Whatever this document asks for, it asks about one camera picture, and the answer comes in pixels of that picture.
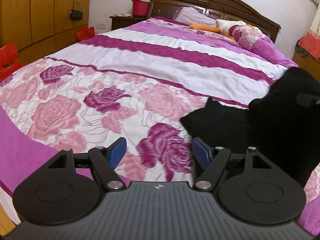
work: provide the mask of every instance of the red chair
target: red chair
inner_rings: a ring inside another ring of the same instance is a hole
[[[23,67],[18,60],[18,47],[10,43],[0,48],[0,81]]]
[[[94,28],[90,27],[90,28],[85,28],[79,32],[76,33],[77,38],[79,41],[84,41],[90,38],[94,37]]]

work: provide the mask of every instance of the wooden nightstand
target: wooden nightstand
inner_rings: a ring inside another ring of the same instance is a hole
[[[292,60],[297,63],[300,68],[308,71],[316,80],[320,82],[319,60],[316,60],[311,55],[303,56],[297,50],[295,51]]]
[[[138,22],[144,21],[145,17],[134,17],[134,16],[110,16],[112,19],[111,30],[117,30],[125,28]]]

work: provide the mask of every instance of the wooden headboard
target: wooden headboard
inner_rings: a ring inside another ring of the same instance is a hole
[[[151,0],[147,17],[162,16],[172,19],[179,7],[197,7],[207,14],[224,20],[242,20],[257,26],[275,42],[280,25],[259,14],[241,0]]]

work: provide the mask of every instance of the black bag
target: black bag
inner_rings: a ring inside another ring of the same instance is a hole
[[[81,11],[71,10],[70,20],[80,21],[82,20],[83,14]]]

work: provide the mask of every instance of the purple stripe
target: purple stripe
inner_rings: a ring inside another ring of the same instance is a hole
[[[179,24],[179,25],[183,25],[183,26],[189,26],[188,24],[185,24],[185,23],[182,23],[182,22],[178,22],[178,21],[175,21],[175,20],[172,20],[172,19],[164,18],[164,17],[161,17],[161,16],[153,17],[153,19],[163,20],[165,22]]]
[[[0,122],[0,186],[12,197],[15,188],[57,151],[23,134],[2,107],[0,107]],[[77,171],[77,173],[91,177],[88,171]]]
[[[302,211],[298,224],[313,236],[320,233],[320,196],[308,202]]]
[[[54,61],[63,61],[65,63],[67,63],[67,64],[70,64],[70,65],[73,65],[73,66],[77,66],[77,67],[90,67],[90,68],[94,69],[97,72],[113,72],[113,73],[118,73],[118,74],[134,74],[134,75],[142,76],[142,77],[145,77],[145,78],[152,78],[154,80],[159,81],[162,84],[167,84],[167,85],[170,85],[170,86],[173,86],[173,87],[184,89],[190,95],[201,96],[201,97],[211,97],[212,99],[214,99],[216,101],[220,101],[220,102],[223,102],[223,103],[226,103],[226,104],[237,105],[237,106],[242,106],[244,108],[248,108],[248,105],[239,103],[239,102],[234,101],[234,100],[227,100],[227,99],[223,99],[223,98],[214,97],[214,96],[211,96],[211,95],[205,95],[205,94],[196,93],[196,92],[194,92],[194,91],[192,91],[190,89],[185,88],[181,84],[178,84],[178,83],[175,83],[175,82],[171,82],[171,81],[168,81],[168,80],[164,80],[164,79],[160,79],[160,78],[155,78],[155,77],[144,75],[144,74],[140,74],[140,73],[129,72],[129,71],[118,71],[118,70],[114,70],[114,69],[98,69],[94,65],[81,65],[81,64],[73,63],[73,62],[70,62],[70,61],[67,61],[67,60],[64,60],[64,59],[58,59],[58,58],[54,58],[54,57],[46,57],[46,58],[50,58],[50,59],[52,59]]]
[[[238,64],[228,61],[222,57],[208,55],[198,51],[182,50],[181,48],[171,48],[167,46],[148,44],[144,42],[124,41],[116,38],[109,38],[104,35],[97,35],[91,39],[80,42],[81,44],[102,46],[104,48],[118,48],[121,50],[130,50],[132,52],[141,51],[160,57],[171,57],[182,62],[191,62],[204,67],[219,67],[232,70],[233,72],[251,78],[257,81],[266,81],[269,85],[274,81],[263,71],[244,68]]]
[[[4,190],[10,197],[13,196],[13,192],[8,189],[8,187],[0,180],[0,188]]]
[[[260,57],[257,54],[254,54],[250,51],[243,49],[240,45],[231,44],[223,39],[214,39],[206,36],[199,35],[197,33],[187,32],[179,29],[172,29],[169,27],[159,26],[151,22],[140,22],[135,25],[124,28],[126,30],[143,32],[148,34],[158,34],[160,36],[167,36],[176,39],[183,39],[185,41],[196,41],[200,44],[216,47],[216,48],[225,48],[227,50],[233,51],[235,53],[242,53],[250,57],[255,57],[260,60],[266,61],[263,57]]]

